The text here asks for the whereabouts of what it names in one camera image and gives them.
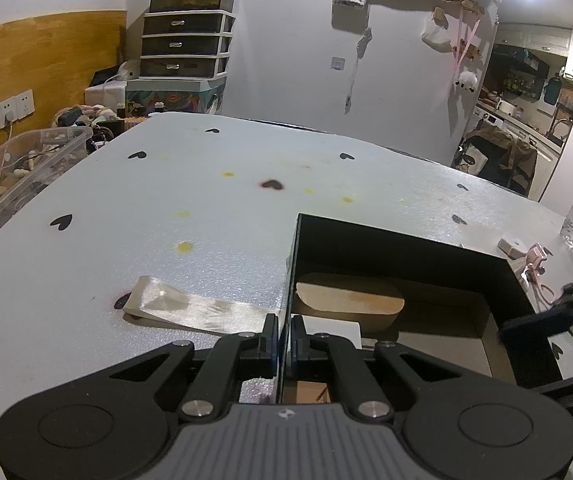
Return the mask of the colourful patterned cabinet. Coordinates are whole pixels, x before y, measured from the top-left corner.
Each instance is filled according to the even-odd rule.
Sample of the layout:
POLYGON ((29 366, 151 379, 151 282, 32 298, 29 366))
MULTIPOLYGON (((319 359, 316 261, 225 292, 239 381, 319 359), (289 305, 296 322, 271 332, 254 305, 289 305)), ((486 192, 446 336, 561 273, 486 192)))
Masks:
POLYGON ((216 114, 224 100, 227 77, 214 79, 138 78, 126 84, 128 116, 156 112, 163 103, 165 112, 216 114))

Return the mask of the white wall socket plate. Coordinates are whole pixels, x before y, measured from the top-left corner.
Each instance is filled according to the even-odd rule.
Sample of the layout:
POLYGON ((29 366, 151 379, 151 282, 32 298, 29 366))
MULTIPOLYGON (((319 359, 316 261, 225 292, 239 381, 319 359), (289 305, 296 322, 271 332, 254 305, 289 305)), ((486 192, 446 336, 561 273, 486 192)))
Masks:
POLYGON ((0 129, 14 124, 35 113, 35 101, 32 90, 26 90, 17 96, 11 96, 0 102, 0 129))

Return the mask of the small white hexagonal object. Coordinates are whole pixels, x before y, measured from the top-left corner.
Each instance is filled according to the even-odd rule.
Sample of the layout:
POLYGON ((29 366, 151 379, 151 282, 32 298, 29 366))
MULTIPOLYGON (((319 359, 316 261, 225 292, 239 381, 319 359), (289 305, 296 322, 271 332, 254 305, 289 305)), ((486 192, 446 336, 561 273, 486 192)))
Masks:
POLYGON ((512 260, 525 258, 528 252, 528 246, 524 242, 511 236, 501 237, 497 247, 512 260))

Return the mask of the black cardboard box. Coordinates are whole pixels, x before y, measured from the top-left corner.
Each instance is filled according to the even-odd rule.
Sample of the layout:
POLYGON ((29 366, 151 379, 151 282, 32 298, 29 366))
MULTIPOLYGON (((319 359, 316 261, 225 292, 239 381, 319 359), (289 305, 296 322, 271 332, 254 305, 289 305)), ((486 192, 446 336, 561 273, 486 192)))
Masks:
POLYGON ((474 372, 536 388, 562 374, 548 338, 503 344, 498 330, 532 314, 509 264, 496 256, 425 238, 300 214, 288 259, 287 310, 308 273, 379 278, 405 307, 388 330, 361 335, 406 346, 474 372))

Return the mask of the white drawer unit dark drawers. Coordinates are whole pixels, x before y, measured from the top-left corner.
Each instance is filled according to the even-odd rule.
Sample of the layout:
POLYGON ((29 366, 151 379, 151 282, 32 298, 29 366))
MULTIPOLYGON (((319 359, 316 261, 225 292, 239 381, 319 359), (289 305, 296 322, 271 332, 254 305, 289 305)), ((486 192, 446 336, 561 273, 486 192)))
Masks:
POLYGON ((215 79, 227 75, 236 17, 224 10, 144 15, 140 76, 215 79))

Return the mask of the pink charger with cable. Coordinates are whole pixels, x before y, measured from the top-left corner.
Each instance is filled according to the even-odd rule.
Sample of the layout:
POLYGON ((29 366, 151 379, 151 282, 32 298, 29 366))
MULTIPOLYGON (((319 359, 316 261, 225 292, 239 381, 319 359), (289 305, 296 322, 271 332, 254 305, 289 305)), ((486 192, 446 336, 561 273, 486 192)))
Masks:
POLYGON ((521 288, 528 298, 533 300, 537 312, 549 310, 556 300, 555 290, 542 281, 547 259, 544 248, 536 243, 528 249, 524 257, 510 262, 521 288))

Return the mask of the white plush toy hanging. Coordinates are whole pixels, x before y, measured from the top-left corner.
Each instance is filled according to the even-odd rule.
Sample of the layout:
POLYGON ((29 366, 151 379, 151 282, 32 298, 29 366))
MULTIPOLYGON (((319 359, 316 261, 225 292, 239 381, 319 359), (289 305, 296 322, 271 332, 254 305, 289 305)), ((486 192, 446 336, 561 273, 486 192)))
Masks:
POLYGON ((454 84, 457 88, 474 93, 478 88, 478 77, 472 70, 462 70, 454 84))

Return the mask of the clear plastic storage bin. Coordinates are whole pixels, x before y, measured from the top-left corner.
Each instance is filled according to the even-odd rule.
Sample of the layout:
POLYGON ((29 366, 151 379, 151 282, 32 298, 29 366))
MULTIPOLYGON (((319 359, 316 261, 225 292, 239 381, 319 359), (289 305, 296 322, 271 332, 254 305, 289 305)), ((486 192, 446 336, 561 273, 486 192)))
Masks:
POLYGON ((88 155, 86 126, 32 130, 0 146, 0 229, 28 202, 88 155))

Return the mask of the small white box in box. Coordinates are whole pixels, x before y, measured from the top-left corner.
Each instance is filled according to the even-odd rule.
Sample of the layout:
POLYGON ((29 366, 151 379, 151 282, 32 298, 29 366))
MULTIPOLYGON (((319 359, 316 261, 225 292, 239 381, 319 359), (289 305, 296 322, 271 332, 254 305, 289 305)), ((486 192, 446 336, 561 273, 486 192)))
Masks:
POLYGON ((327 333, 344 337, 352 342, 356 349, 361 349, 361 327, 357 322, 334 320, 334 318, 316 318, 302 315, 305 332, 309 335, 327 333))

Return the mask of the brown rounded cardboard piece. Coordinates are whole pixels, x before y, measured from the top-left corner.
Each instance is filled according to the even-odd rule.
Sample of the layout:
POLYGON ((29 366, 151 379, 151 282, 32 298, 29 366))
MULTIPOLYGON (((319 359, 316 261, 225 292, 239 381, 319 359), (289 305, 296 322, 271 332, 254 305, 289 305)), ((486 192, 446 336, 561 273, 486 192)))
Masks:
POLYGON ((356 322, 361 332, 388 330, 405 307, 398 288, 379 278, 308 273, 295 284, 294 313, 356 322))

